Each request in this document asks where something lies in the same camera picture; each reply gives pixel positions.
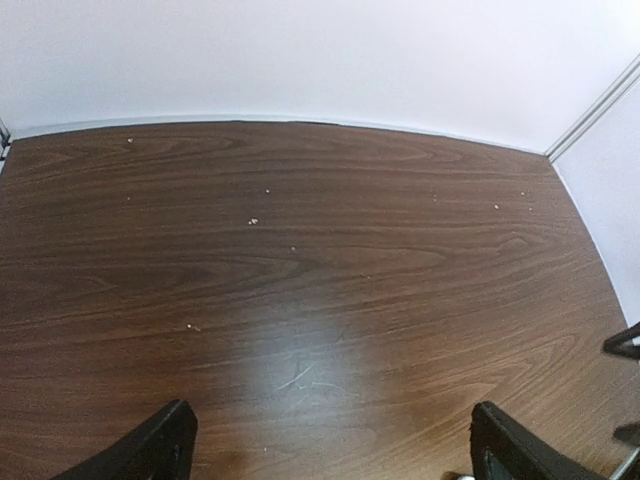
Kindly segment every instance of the baseboard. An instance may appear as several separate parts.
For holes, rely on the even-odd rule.
[[[11,138],[13,140],[20,140],[23,138],[38,137],[41,135],[50,135],[56,133],[74,132],[78,130],[89,130],[94,128],[105,127],[124,127],[132,125],[157,125],[163,123],[192,123],[192,122],[303,122],[303,123],[321,123],[327,125],[339,125],[343,127],[359,127],[359,128],[372,128],[379,130],[392,130],[398,132],[418,133],[421,135],[431,135],[436,137],[446,137],[455,140],[463,140],[466,142],[482,143],[485,145],[492,145],[495,147],[508,148],[510,150],[517,150],[525,153],[533,153],[536,155],[544,155],[542,151],[534,151],[516,147],[513,145],[500,144],[496,142],[487,142],[478,140],[475,138],[469,138],[462,135],[452,135],[450,133],[443,133],[432,131],[428,129],[414,128],[404,125],[388,125],[374,122],[362,122],[353,121],[348,119],[335,119],[335,118],[313,118],[313,117],[295,117],[286,115],[237,115],[237,114],[202,114],[202,115],[161,115],[156,117],[130,117],[130,118],[113,118],[106,120],[92,120],[86,122],[65,123],[57,125],[45,125],[42,127],[28,128],[24,130],[12,131]]]

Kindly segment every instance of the white wall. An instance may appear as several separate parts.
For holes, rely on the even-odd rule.
[[[640,320],[640,83],[554,163],[629,325]]]
[[[541,152],[640,53],[639,24],[635,0],[2,0],[0,111],[16,137],[283,117]]]

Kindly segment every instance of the wood grain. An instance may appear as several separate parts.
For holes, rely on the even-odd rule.
[[[542,157],[102,129],[16,141],[0,216],[0,478],[53,476],[173,398],[195,479],[468,471],[481,400],[599,473],[626,454],[638,369],[599,353],[621,313]]]

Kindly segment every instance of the scratch mark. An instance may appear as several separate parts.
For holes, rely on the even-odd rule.
[[[298,375],[296,375],[295,377],[293,377],[291,380],[289,380],[287,383],[280,385],[278,388],[276,388],[276,392],[279,390],[282,390],[283,388],[287,388],[289,385],[293,385],[294,383],[296,383],[298,380],[300,380],[304,375],[307,374],[307,372],[309,372],[309,370],[311,370],[313,367],[315,367],[316,364],[313,363],[311,365],[309,365],[307,368],[305,368],[302,372],[300,372]]]
[[[324,383],[324,382],[311,382],[311,386],[312,387],[330,387],[330,388],[337,388],[338,390],[340,390],[341,392],[347,393],[347,391],[342,388],[339,387],[338,385],[334,385],[333,383]]]

